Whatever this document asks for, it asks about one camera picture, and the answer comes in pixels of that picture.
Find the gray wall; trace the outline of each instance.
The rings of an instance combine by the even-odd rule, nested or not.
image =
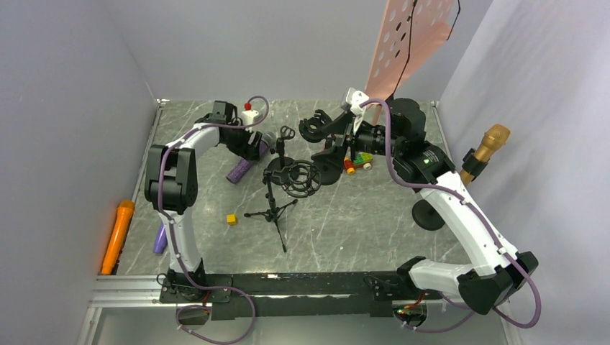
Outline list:
[[[440,102],[453,157],[490,125],[512,134],[469,188],[540,260],[542,317],[526,344],[607,344],[610,3],[492,3]],[[533,313],[529,288],[512,303]]]
[[[0,47],[0,344],[72,344],[156,102],[101,1],[3,1]]]
[[[157,98],[339,98],[364,89],[385,1],[104,0]],[[439,99],[491,0],[399,95]]]

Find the gold microphone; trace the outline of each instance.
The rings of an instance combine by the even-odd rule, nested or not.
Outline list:
[[[464,185],[468,185],[474,180],[483,169],[487,166],[487,162],[500,147],[506,144],[506,141],[511,135],[511,130],[501,124],[494,124],[481,140],[481,144],[475,151],[470,149],[470,152],[464,158],[460,177]]]

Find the yellow block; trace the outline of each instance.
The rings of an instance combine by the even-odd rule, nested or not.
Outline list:
[[[229,224],[229,225],[237,224],[237,217],[234,214],[227,214],[227,224]]]

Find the marble floor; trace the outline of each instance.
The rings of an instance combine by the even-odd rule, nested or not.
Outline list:
[[[241,105],[244,100],[232,101]],[[190,129],[211,111],[213,101],[167,102],[153,142],[165,144]],[[253,104],[262,110],[262,102]],[[427,139],[445,147],[429,103],[421,103],[427,115]],[[315,109],[335,118],[341,113],[338,101],[272,101],[269,117],[260,131],[278,133],[281,126],[297,129],[300,119]],[[322,148],[300,138],[286,142],[286,155],[310,160]],[[419,228],[411,217],[411,206],[419,196],[395,184],[383,157],[375,156],[373,169],[343,174],[339,182],[322,186],[310,198],[300,199],[282,215],[280,227],[288,253],[283,253],[273,224],[263,218],[245,218],[244,212],[264,211],[266,186],[263,168],[272,159],[265,156],[236,185],[225,175],[239,157],[225,147],[210,149],[197,161],[199,197],[194,206],[197,247],[210,273],[251,272],[349,272],[395,270],[406,260],[422,255],[439,262],[466,263],[468,257],[455,236],[443,227],[439,231]],[[278,205],[291,200],[274,186]],[[227,214],[235,213],[238,224],[229,226]],[[136,211],[120,259],[119,275],[150,275],[165,272],[168,250],[153,253],[160,219],[143,194],[137,194]]]

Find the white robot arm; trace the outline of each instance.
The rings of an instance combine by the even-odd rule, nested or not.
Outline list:
[[[183,287],[185,291],[193,290],[192,284],[184,276],[188,274],[199,285],[205,286],[205,270],[203,260],[196,246],[191,206],[195,203],[198,193],[196,161],[207,150],[218,144],[224,144],[229,151],[247,160],[258,160],[260,143],[263,135],[252,132],[251,128],[231,128],[232,125],[250,125],[260,120],[257,111],[246,109],[236,118],[237,107],[233,104],[216,101],[212,112],[197,120],[187,133],[193,133],[187,139],[178,138],[165,145],[153,145],[150,148],[145,180],[145,197],[159,212],[159,217],[166,229],[173,225],[176,248],[186,271],[177,260],[172,237],[166,233],[170,251],[170,269],[168,279],[175,286]],[[222,128],[210,124],[224,125]],[[170,171],[163,177],[163,212],[158,205],[159,176],[162,157],[169,147],[173,147],[168,155],[165,170]]]
[[[365,94],[353,89],[347,94],[342,107],[345,112],[333,121],[317,124],[319,132],[306,130],[308,121],[315,119],[303,120],[303,126],[299,127],[303,138],[310,142],[317,142],[324,135],[342,136],[331,147],[311,156],[314,164],[327,174],[322,176],[323,180],[333,184],[339,179],[347,149],[352,158],[355,152],[368,152],[390,159],[388,166],[396,171],[391,174],[419,192],[423,201],[432,207],[431,211],[438,212],[471,261],[470,264],[445,264],[415,257],[397,269],[398,275],[407,288],[460,296],[475,312],[487,314],[523,285],[524,277],[513,262],[530,274],[538,265],[536,257],[531,252],[519,253],[502,237],[473,201],[447,155],[425,140],[425,114],[417,102],[406,98],[390,101],[388,108],[392,110],[386,123],[390,122],[391,127],[388,124],[386,128],[362,121],[362,109],[373,100],[367,101]],[[353,104],[362,100],[358,106]],[[487,221],[490,229],[479,217]]]

